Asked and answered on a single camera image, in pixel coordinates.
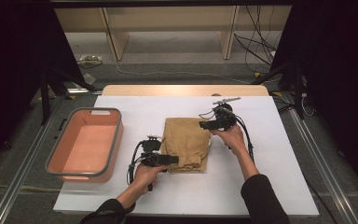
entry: folded cloth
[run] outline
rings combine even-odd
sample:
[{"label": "folded cloth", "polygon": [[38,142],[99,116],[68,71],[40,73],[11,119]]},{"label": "folded cloth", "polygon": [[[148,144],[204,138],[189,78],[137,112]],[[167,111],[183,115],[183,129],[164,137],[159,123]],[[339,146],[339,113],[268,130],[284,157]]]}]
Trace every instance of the folded cloth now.
[{"label": "folded cloth", "polygon": [[167,118],[161,141],[162,154],[179,157],[170,172],[204,171],[211,134],[203,130],[198,118]]}]

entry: gray carpet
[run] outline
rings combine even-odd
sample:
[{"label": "gray carpet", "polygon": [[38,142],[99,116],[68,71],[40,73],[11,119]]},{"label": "gray carpet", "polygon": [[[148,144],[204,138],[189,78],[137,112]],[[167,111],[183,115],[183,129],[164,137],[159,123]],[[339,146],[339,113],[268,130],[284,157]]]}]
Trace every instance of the gray carpet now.
[{"label": "gray carpet", "polygon": [[[94,86],[96,87],[104,87],[108,84],[233,85],[255,80],[253,72],[245,64],[121,64],[119,67],[122,71],[138,73],[138,75],[119,73],[116,67],[112,64],[103,64],[91,69],[82,69],[82,72],[83,74],[89,73],[97,79],[94,83]],[[257,64],[250,64],[249,67],[251,69],[260,70],[260,66]],[[193,73],[193,75],[186,73],[139,75],[152,72],[171,73],[177,71]],[[270,91],[277,90],[276,81],[266,83],[266,85]],[[30,109],[24,114],[16,132],[14,132],[11,138],[8,139],[11,144],[11,149],[0,151],[0,199],[5,193],[6,187],[11,183],[13,176],[21,166],[23,158],[40,129],[42,105],[38,100],[38,97],[39,93],[36,94],[32,101],[33,109]],[[27,175],[21,193],[18,195],[7,216],[6,223],[77,223],[81,219],[79,216],[65,216],[52,210],[53,204],[58,196],[58,190],[62,186],[62,182],[57,177],[47,174],[45,171],[45,162],[56,141],[56,136],[60,134],[59,127],[62,120],[68,118],[70,113],[76,108],[93,106],[95,99],[96,95],[78,95],[74,100],[66,100],[64,102],[56,115],[52,128],[34,161],[30,173]],[[338,223],[343,223],[343,219],[340,216],[340,213],[338,212],[289,112],[282,113],[281,118],[305,177],[316,189],[317,193],[320,194]],[[355,213],[358,215],[358,178],[345,159],[338,156],[337,150],[339,150],[339,148],[337,148],[323,119],[316,114],[312,117],[306,116],[305,121],[331,169],[336,175],[338,183],[344,189],[354,207]],[[292,218],[292,222],[310,224],[333,223],[326,209],[315,196],[315,193],[311,193],[317,205],[320,206],[321,215],[309,219]],[[142,220],[143,223],[248,223],[249,221],[237,218],[198,219],[142,217],[142,219],[140,219],[139,217],[129,217],[127,223],[139,223],[140,220]]]}]

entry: desk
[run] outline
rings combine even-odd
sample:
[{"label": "desk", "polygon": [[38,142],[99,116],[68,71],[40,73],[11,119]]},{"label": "desk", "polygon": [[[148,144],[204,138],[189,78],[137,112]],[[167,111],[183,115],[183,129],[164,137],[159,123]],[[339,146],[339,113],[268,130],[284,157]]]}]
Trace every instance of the desk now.
[{"label": "desk", "polygon": [[[265,89],[262,86],[238,86],[237,89],[231,86],[204,86],[204,89],[200,86],[128,87],[107,87],[95,103],[96,107],[116,107],[122,113],[124,133],[112,179],[102,184],[64,183],[55,211],[88,213],[105,200],[117,197],[127,187],[127,168],[137,143],[146,139],[148,133],[162,134],[165,118],[197,117],[210,111],[212,102],[224,98],[205,96],[210,92],[243,96],[251,92],[249,88]],[[108,95],[120,88],[131,96]],[[156,89],[161,91],[160,96],[153,93]],[[179,90],[186,90],[186,95],[193,96],[183,96]],[[295,217],[318,216],[272,98],[266,94],[252,95],[230,104],[243,118],[255,146],[255,163],[260,172],[269,177],[286,213]],[[241,169],[226,148],[220,138],[213,136],[204,173],[160,174],[154,190],[138,200],[131,216],[248,216],[240,196]]]}]

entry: person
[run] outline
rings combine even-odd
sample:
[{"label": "person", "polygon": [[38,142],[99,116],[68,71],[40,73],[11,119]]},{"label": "person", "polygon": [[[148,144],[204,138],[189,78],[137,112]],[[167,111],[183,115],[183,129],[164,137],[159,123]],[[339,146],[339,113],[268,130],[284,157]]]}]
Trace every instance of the person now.
[{"label": "person", "polygon": [[[222,138],[237,157],[244,178],[241,196],[248,208],[253,223],[290,223],[275,192],[265,175],[261,175],[246,148],[241,127],[235,124],[230,130],[222,132],[210,130],[211,134]],[[121,223],[126,214],[135,207],[135,202],[145,193],[147,186],[156,183],[159,172],[168,166],[147,167],[139,164],[133,182],[117,198],[104,202],[97,211],[87,215],[82,224]]]}]

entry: floor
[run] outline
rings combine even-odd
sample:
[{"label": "floor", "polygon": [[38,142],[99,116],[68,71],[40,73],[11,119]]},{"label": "floor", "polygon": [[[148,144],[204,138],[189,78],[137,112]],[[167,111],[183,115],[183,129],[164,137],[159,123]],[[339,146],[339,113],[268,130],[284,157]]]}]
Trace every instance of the floor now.
[{"label": "floor", "polygon": [[[281,32],[265,32],[271,45],[279,44]],[[252,32],[238,33],[240,36],[252,37]],[[223,60],[217,34],[213,32],[184,32],[184,33],[133,33],[129,39],[125,54],[118,63],[112,60],[107,47],[104,34],[67,34],[73,53],[77,60],[85,55],[95,55],[103,58],[103,64],[91,69],[83,69],[96,79],[95,85],[106,83],[128,84],[128,83],[212,83],[212,84],[243,84],[255,79],[254,70],[260,73],[267,72],[269,66],[260,59],[247,53],[241,45],[235,41],[231,57]],[[271,58],[263,48],[257,44],[251,44],[250,49],[258,52],[260,58],[268,61]],[[277,90],[277,79],[266,82],[269,91]],[[285,94],[290,100],[290,92]],[[37,154],[30,163],[30,168],[25,174],[19,194],[12,204],[8,206],[9,213],[3,216],[5,223],[77,223],[81,216],[65,216],[52,210],[62,182],[45,172],[45,162],[55,139],[60,134],[59,127],[63,119],[75,108],[81,106],[93,106],[96,95],[78,95],[75,99],[64,99],[64,104],[57,109],[56,119],[53,120],[51,129],[44,140],[44,144],[37,148]],[[37,137],[41,121],[41,103],[37,93],[31,102],[33,108],[24,114],[19,127],[13,133],[8,142],[10,149],[0,152],[0,202],[10,189],[13,179],[19,175],[18,170],[24,158],[32,153],[34,139]],[[325,182],[321,171],[312,157],[310,147],[304,141],[302,134],[295,123],[295,113],[286,111],[281,114],[282,123],[288,133],[296,154],[299,165],[304,176],[310,182],[315,191],[310,188],[315,203],[320,208],[321,215],[315,218],[291,218],[293,223],[334,223],[328,211],[337,220],[337,223],[358,223],[358,179],[345,161],[339,156],[339,148],[331,137],[328,127],[317,113],[306,116],[304,123],[310,130],[317,148],[322,151],[328,168],[334,174],[334,178],[342,189],[343,194],[350,202],[356,219],[348,222],[345,212],[340,211],[340,206],[334,200],[334,192]],[[247,223],[244,219],[153,219],[142,218],[143,223]],[[129,217],[128,223],[139,223],[138,217]]]}]

